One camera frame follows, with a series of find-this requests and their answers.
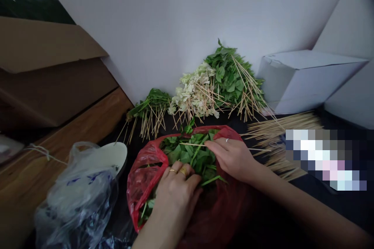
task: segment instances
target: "string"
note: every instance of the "string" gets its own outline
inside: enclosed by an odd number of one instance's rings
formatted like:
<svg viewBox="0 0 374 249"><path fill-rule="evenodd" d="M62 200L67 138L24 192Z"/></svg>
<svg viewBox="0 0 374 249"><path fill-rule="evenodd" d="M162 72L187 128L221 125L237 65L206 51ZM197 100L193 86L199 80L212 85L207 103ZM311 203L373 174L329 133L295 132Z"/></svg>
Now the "string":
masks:
<svg viewBox="0 0 374 249"><path fill-rule="evenodd" d="M65 165L67 165L66 162L60 161L59 159L56 159L54 156L50 155L49 151L46 148L44 148L42 146L36 146L36 145L34 145L32 143L29 146L31 146L32 148L24 148L24 150L34 150L34 151L37 151L37 152L39 152L41 154L44 154L47 157L47 161L50 161L50 158L52 158L53 160L58 161L59 163L63 163Z"/></svg>

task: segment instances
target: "vegetable stem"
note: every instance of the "vegetable stem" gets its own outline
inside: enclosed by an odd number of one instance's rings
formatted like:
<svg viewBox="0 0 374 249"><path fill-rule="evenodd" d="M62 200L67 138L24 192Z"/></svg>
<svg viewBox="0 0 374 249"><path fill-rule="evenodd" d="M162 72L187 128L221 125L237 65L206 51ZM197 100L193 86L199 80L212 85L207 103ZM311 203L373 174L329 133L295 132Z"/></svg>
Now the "vegetable stem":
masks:
<svg viewBox="0 0 374 249"><path fill-rule="evenodd" d="M209 134L205 135L204 138L201 140L200 144L204 143L206 140L208 140L208 138L209 138ZM201 149L201 146L197 147L197 149L196 149L196 151L194 153L194 156L192 157L192 160L191 160L191 163L190 163L191 166L192 166L192 168L193 168L192 163L194 162L194 159L196 158L196 155L198 154L198 152L200 151L200 149Z"/></svg>
<svg viewBox="0 0 374 249"><path fill-rule="evenodd" d="M141 217L140 219L143 219L143 216L144 216L144 213L145 213L145 209L147 208L147 202L145 202L144 204L144 209L143 209L143 212L141 213Z"/></svg>
<svg viewBox="0 0 374 249"><path fill-rule="evenodd" d="M207 168L217 170L217 167L215 165L206 165Z"/></svg>
<svg viewBox="0 0 374 249"><path fill-rule="evenodd" d="M212 178L212 179L210 179L210 180L208 180L208 181L205 181L204 183L201 184L201 187L203 187L203 186L205 186L205 185L207 185L207 184L209 184L209 183L212 183L213 181L216 181L216 180L219 179L220 177L221 177L221 176L218 175L218 176L216 176L216 177L214 177L214 178Z"/></svg>

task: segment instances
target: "wooden surface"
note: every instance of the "wooden surface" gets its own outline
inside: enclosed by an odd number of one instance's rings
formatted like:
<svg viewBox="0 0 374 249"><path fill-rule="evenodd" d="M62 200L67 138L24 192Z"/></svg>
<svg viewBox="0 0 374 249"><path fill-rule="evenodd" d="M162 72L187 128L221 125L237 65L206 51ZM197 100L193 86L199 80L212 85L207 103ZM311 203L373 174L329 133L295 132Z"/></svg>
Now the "wooden surface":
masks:
<svg viewBox="0 0 374 249"><path fill-rule="evenodd" d="M123 113L133 105L118 88L63 128L36 145L43 146L61 161L68 162L69 151L78 141L99 142L108 135ZM25 151L0 170L0 244L19 248L31 233L36 207L45 200L66 165L36 151Z"/></svg>

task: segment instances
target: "ring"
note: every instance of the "ring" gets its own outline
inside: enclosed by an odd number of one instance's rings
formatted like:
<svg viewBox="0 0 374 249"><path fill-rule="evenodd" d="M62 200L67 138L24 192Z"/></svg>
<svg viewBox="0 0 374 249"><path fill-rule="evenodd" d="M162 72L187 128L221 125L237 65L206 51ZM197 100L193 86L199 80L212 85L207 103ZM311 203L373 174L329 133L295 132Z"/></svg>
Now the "ring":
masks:
<svg viewBox="0 0 374 249"><path fill-rule="evenodd" d="M180 173L183 173L185 175L185 177L187 178L187 168L186 167L182 167L180 170L179 170Z"/></svg>

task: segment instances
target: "woman's right hand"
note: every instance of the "woman's right hand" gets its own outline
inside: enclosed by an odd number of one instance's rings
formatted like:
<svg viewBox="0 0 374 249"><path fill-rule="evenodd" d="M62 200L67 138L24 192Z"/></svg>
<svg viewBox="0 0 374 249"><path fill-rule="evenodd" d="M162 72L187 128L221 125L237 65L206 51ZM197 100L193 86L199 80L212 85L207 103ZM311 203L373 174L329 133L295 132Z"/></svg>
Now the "woman's right hand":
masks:
<svg viewBox="0 0 374 249"><path fill-rule="evenodd" d="M235 179L253 184L269 169L258 163L244 142L219 138L204 143L216 156L221 168Z"/></svg>

